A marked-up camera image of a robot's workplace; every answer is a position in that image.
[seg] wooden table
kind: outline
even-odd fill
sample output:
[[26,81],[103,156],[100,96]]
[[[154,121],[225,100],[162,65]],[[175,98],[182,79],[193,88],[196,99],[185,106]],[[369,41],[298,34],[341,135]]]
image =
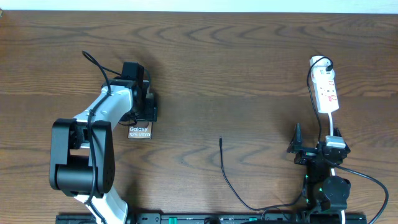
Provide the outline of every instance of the wooden table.
[[[382,181],[398,215],[398,17],[352,14],[22,12],[0,19],[0,223],[54,223],[86,213],[49,185],[50,137],[100,93],[98,68],[135,61],[159,96],[153,140],[113,133],[116,186],[130,204],[163,212],[248,212],[220,171],[253,207],[289,203],[304,166],[286,149],[296,123],[306,145],[318,126],[306,75],[312,55],[333,59],[340,109],[335,126],[351,147],[346,167]],[[321,115],[324,129],[328,118]],[[382,189],[352,183],[348,211],[372,219]]]

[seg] black cable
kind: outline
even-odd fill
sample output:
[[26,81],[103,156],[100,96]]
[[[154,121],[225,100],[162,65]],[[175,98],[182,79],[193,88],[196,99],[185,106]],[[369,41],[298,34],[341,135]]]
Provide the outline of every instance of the black cable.
[[98,64],[98,62],[86,51],[83,51],[83,55],[85,56],[85,58],[87,58],[87,60],[89,60],[91,63],[95,64],[96,66],[99,66],[100,68],[102,68],[103,70],[106,70],[108,72],[112,72],[113,74],[117,74],[117,75],[122,75],[119,72],[115,72],[114,70],[108,69],[100,64]]
[[303,195],[303,194],[300,193],[300,195],[299,195],[299,196],[296,198],[296,200],[294,200],[292,203],[282,204],[282,205],[273,205],[273,206],[267,207],[267,208],[264,210],[264,212],[262,213],[261,219],[264,219],[264,218],[265,218],[264,215],[268,212],[268,210],[270,210],[270,209],[272,209],[272,208],[276,208],[276,209],[278,209],[278,210],[283,214],[283,216],[286,218],[286,220],[289,220],[289,219],[286,217],[286,215],[280,210],[279,207],[290,207],[290,206],[295,205],[295,204],[300,200],[300,198],[301,198],[302,195]]
[[332,70],[332,69],[333,69],[333,61],[332,61],[330,58],[328,58],[328,57],[322,57],[322,58],[316,60],[316,61],[311,65],[310,69],[308,70],[308,75],[307,75],[307,86],[308,86],[308,91],[310,92],[310,98],[311,98],[312,108],[313,108],[313,110],[314,110],[314,112],[315,112],[315,116],[317,116],[317,120],[318,120],[318,124],[319,124],[318,142],[321,141],[322,124],[321,124],[321,120],[319,119],[319,115],[318,115],[317,109],[315,108],[315,104],[314,104],[314,102],[313,102],[313,97],[312,97],[312,92],[311,92],[311,88],[310,88],[309,79],[310,79],[310,75],[311,75],[311,70],[312,70],[312,68],[314,67],[314,65],[316,65],[320,60],[322,60],[322,59],[324,59],[324,58],[326,58],[326,59],[328,59],[328,60],[330,61],[330,65],[326,68],[326,71]]
[[385,194],[384,203],[383,203],[383,205],[381,206],[381,208],[380,208],[380,210],[378,211],[378,213],[376,214],[376,216],[369,222],[369,224],[373,224],[373,223],[381,216],[381,214],[383,213],[384,209],[385,209],[386,206],[387,206],[388,198],[389,198],[389,194],[388,194],[387,187],[386,187],[382,182],[378,181],[377,179],[375,179],[375,178],[373,178],[373,177],[371,177],[371,176],[369,176],[369,175],[362,174],[362,173],[360,173],[360,172],[358,172],[358,171],[355,171],[355,170],[352,170],[352,169],[349,169],[349,168],[345,168],[345,167],[339,166],[338,164],[335,164],[334,162],[329,161],[328,159],[325,158],[325,155],[323,155],[323,158],[324,158],[324,160],[325,160],[329,165],[331,165],[332,167],[336,167],[337,169],[341,169],[341,170],[350,172],[350,173],[352,173],[352,174],[356,174],[356,175],[358,175],[358,176],[360,176],[360,177],[364,177],[364,178],[366,178],[366,179],[368,179],[368,180],[371,180],[371,181],[377,183],[381,188],[383,188],[384,194]]
[[138,122],[137,122],[137,119],[136,119],[136,118],[129,119],[129,123],[128,123],[128,124],[120,123],[120,121],[118,122],[118,124],[120,124],[120,125],[122,125],[122,126],[134,126],[134,125],[136,125],[137,123],[138,123]]
[[104,97],[102,97],[102,99],[99,100],[99,102],[97,104],[94,105],[94,107],[92,107],[92,109],[90,109],[90,113],[88,115],[87,118],[87,134],[88,134],[88,142],[90,145],[90,153],[91,153],[91,165],[93,167],[93,183],[91,185],[91,191],[90,194],[87,198],[87,200],[84,202],[85,205],[91,207],[92,211],[101,219],[101,222],[106,224],[106,220],[104,219],[104,217],[97,211],[97,209],[94,207],[94,205],[92,204],[92,199],[94,197],[94,193],[96,192],[96,184],[97,184],[97,167],[96,167],[96,156],[95,156],[95,149],[94,149],[94,142],[93,142],[93,130],[92,130],[92,126],[91,126],[91,120],[93,119],[93,116],[95,116],[95,112],[96,110],[101,106],[101,104],[111,95],[111,85],[109,83],[109,80],[106,76],[106,73],[104,71],[104,67],[102,67],[97,60],[95,60],[95,58],[93,56],[91,56],[88,52],[86,51],[82,51],[82,54],[85,58],[87,58],[87,60],[89,60],[90,62],[94,63],[102,72],[105,81],[106,81],[106,85],[108,86],[108,91],[106,92],[106,95]]
[[105,220],[104,216],[102,216],[102,215],[98,212],[97,208],[93,205],[93,203],[90,202],[90,204],[87,205],[87,206],[90,206],[90,207],[91,207],[93,213],[94,213],[96,216],[98,216],[98,218],[101,220],[101,223],[102,223],[102,224],[106,224],[106,220]]
[[98,68],[101,70],[102,74],[104,75],[105,78],[105,82],[106,85],[108,86],[108,93],[111,94],[111,85],[109,83],[109,79],[106,76],[106,73],[104,71],[104,68],[100,65],[100,63],[97,62],[97,60],[95,60],[95,58],[93,56],[91,56],[87,51],[82,50],[81,53],[83,54],[83,56],[85,58],[87,58],[87,60],[89,60],[91,63],[95,64],[96,66],[98,66]]
[[295,205],[295,204],[298,202],[298,200],[300,199],[300,197],[302,196],[302,194],[303,194],[303,192],[301,192],[301,193],[300,193],[300,196],[299,196],[294,202],[289,203],[289,204],[272,205],[272,206],[268,206],[268,207],[264,207],[264,208],[252,208],[252,207],[250,207],[249,205],[247,205],[247,204],[241,199],[241,197],[238,195],[238,193],[236,193],[235,189],[232,187],[231,183],[229,182],[228,178],[227,178],[226,175],[225,175],[224,164],[223,164],[223,138],[222,138],[222,137],[220,137],[220,162],[221,162],[221,172],[223,173],[223,177],[224,177],[226,183],[228,184],[228,186],[230,187],[230,189],[232,190],[232,192],[234,192],[235,196],[239,199],[239,201],[240,201],[246,208],[248,208],[249,210],[252,210],[252,211],[263,211],[263,210],[269,210],[269,209],[271,209],[271,208],[289,207],[289,206]]

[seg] white wall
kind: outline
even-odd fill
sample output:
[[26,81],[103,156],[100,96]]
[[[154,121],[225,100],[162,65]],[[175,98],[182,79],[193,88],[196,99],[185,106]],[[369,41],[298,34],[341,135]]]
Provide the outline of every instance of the white wall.
[[398,0],[0,0],[4,10],[398,14]]

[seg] white power strip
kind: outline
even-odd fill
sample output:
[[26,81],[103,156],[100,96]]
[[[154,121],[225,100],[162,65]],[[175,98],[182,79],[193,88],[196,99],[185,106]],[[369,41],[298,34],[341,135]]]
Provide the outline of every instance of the white power strip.
[[[322,57],[323,56],[312,57],[310,65]],[[333,69],[330,71],[326,70],[327,66],[330,64],[331,62],[328,59],[321,59],[313,66],[311,71],[311,79],[315,89],[319,113],[331,113],[339,108],[334,81],[335,71]]]

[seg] black metal frame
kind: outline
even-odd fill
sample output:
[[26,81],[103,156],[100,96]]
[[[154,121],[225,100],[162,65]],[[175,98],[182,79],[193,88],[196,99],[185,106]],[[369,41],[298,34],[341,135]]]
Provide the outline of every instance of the black metal frame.
[[[334,129],[334,135],[341,137],[338,128]],[[332,167],[325,159],[341,164],[351,150],[347,144],[344,149],[327,146],[325,142],[319,142],[315,148],[304,147],[302,144],[300,124],[297,124],[287,152],[296,153],[295,164],[307,166],[304,190],[308,199],[304,214],[306,221],[310,222],[314,214],[341,217],[341,211],[347,209],[351,184],[347,179],[330,175]]]
[[[297,219],[287,221],[281,213],[267,213],[264,220],[261,215],[241,214],[207,214],[207,215],[182,215],[182,214],[159,214],[139,213],[130,218],[126,224],[252,224],[261,223],[295,223],[299,224],[301,214]],[[346,224],[366,224],[366,216],[358,214],[346,214]],[[88,224],[95,223],[94,215],[58,215],[55,224]],[[333,215],[313,215],[312,224],[340,224],[340,219]]]

